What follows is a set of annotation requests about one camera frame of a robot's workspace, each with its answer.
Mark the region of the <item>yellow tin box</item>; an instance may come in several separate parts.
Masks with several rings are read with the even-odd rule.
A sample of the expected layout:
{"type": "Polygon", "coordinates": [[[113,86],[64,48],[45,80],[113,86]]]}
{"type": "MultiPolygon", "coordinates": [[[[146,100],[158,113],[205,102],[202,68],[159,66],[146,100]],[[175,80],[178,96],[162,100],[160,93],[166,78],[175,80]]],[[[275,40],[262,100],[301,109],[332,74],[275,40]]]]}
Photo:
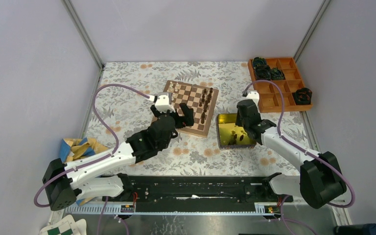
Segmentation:
{"type": "Polygon", "coordinates": [[[257,142],[250,139],[244,129],[235,124],[237,114],[218,114],[216,130],[218,146],[221,150],[253,149],[257,142]]]}

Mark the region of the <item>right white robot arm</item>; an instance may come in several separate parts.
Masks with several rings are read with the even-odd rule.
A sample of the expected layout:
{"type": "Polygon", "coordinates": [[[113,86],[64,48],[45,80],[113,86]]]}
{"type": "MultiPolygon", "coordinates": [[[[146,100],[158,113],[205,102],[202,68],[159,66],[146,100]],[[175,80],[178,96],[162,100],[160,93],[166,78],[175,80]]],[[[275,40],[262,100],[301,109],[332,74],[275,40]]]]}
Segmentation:
{"type": "Polygon", "coordinates": [[[264,179],[263,199],[275,201],[280,195],[303,198],[318,209],[347,191],[338,160],[331,152],[320,153],[304,148],[278,131],[278,126],[262,119],[255,102],[245,99],[237,104],[236,125],[258,144],[278,153],[298,171],[298,176],[274,173],[264,179]]]}

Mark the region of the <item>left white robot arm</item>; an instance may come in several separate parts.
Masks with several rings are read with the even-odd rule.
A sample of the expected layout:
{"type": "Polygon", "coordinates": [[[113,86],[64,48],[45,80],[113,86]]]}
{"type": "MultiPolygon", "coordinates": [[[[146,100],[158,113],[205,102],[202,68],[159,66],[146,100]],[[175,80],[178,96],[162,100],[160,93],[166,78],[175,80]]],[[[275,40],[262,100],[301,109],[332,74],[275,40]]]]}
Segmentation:
{"type": "Polygon", "coordinates": [[[127,201],[132,196],[131,183],[125,175],[103,177],[111,170],[132,165],[156,156],[168,148],[178,137],[177,129],[194,124],[194,110],[180,104],[183,115],[167,111],[160,114],[155,106],[151,110],[157,120],[142,131],[134,133],[125,142],[99,154],[63,163],[60,158],[51,161],[43,176],[43,186],[52,211],[64,209],[77,200],[87,197],[109,196],[127,201]]]}

